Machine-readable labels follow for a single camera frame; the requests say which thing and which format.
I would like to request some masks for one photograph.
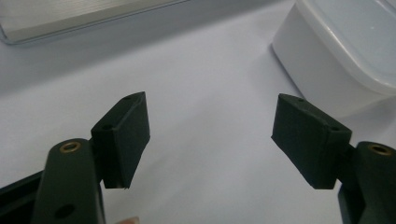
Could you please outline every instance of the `screw hole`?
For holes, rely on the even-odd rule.
[[[76,151],[80,147],[81,147],[81,143],[80,142],[69,142],[69,143],[66,143],[63,146],[61,146],[61,148],[59,148],[59,150],[62,153],[69,153],[69,152]]]
[[[104,125],[104,126],[102,127],[103,130],[110,130],[110,129],[112,129],[112,128],[113,128],[113,125],[111,125],[111,124],[107,124],[107,125]]]
[[[56,210],[55,218],[62,219],[62,218],[69,217],[70,215],[73,214],[73,212],[75,210],[76,210],[76,207],[73,204],[71,204],[71,203],[66,204],[66,205],[58,208],[58,210]]]
[[[379,155],[382,155],[382,156],[390,156],[392,154],[392,151],[389,148],[387,148],[387,147],[382,147],[382,146],[378,146],[378,145],[372,145],[372,146],[369,146],[369,148],[373,152],[375,152],[375,153],[377,153]]]

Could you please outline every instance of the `black mechanical part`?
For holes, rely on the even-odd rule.
[[[122,98],[92,130],[93,147],[99,153],[101,175],[107,189],[129,188],[143,149],[149,142],[146,95]]]
[[[44,171],[0,189],[0,223],[105,223],[99,183],[130,187],[148,142],[145,93],[122,98],[92,128],[90,141],[56,145]]]
[[[396,150],[349,144],[352,131],[306,100],[279,94],[272,138],[315,189],[343,185],[345,224],[396,223]]]

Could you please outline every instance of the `white plastic container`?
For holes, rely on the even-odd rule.
[[[396,0],[297,0],[273,48],[308,101],[354,114],[396,95]]]

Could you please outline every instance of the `translucent lid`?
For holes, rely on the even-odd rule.
[[[396,94],[396,0],[297,0],[296,5],[359,83]]]

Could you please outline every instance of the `white tabletop surface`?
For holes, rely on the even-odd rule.
[[[270,136],[280,92],[271,51],[289,0],[191,0],[21,46],[0,44],[0,187],[89,139],[121,97],[145,91],[151,139],[130,189],[104,189],[107,223],[341,223]],[[396,101],[340,119],[352,144],[396,147]]]

